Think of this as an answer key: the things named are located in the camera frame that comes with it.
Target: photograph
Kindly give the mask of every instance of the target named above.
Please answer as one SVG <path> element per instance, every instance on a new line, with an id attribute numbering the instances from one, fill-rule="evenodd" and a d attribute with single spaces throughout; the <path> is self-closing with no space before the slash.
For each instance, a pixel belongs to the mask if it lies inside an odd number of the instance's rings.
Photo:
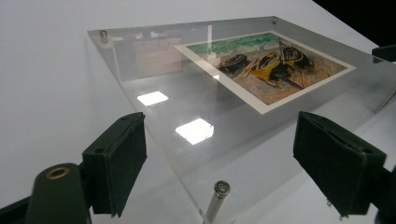
<path id="1" fill-rule="evenodd" d="M 274 31 L 176 48 L 262 114 L 355 69 Z"/>

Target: white background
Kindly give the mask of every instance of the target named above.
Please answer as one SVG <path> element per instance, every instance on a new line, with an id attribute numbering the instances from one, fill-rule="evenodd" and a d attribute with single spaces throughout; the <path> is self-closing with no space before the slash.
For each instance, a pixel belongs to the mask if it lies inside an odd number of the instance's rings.
<path id="1" fill-rule="evenodd" d="M 367 53 L 377 47 L 309 0 L 0 1 L 0 207 L 29 196 L 42 170 L 79 164 L 99 134 L 134 112 L 88 30 L 262 16 L 278 16 Z M 395 141 L 391 107 L 361 131 L 384 150 Z M 338 220 L 334 209 L 315 205 L 321 195 L 310 193 L 316 188 L 304 174 L 296 183 L 283 205 L 267 215 L 252 212 L 250 223 Z M 130 199 L 121 219 L 92 216 L 93 223 L 202 222 L 149 136 L 148 160 Z M 364 223 L 373 223 L 367 218 Z"/>

